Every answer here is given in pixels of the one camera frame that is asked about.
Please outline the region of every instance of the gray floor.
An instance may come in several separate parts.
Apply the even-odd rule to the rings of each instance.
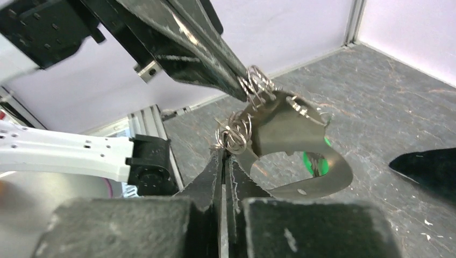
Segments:
[[[327,136],[353,168],[352,185],[329,198],[365,199],[384,210],[403,257],[456,257],[456,210],[392,174],[414,151],[456,146],[456,89],[365,46],[341,51],[275,79],[333,113]],[[216,122],[245,107],[225,98],[165,122],[184,181],[203,170]],[[255,164],[266,189],[307,178],[302,154]]]

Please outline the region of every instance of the white wall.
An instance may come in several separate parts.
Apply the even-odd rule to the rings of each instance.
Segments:
[[[456,86],[455,0],[366,0],[358,39]]]
[[[352,0],[212,0],[223,38],[246,65],[268,73],[340,47]],[[50,130],[79,133],[157,103],[162,109],[196,104],[217,90],[179,85],[162,73],[146,85],[135,62],[109,36],[85,42],[65,62],[7,83]]]

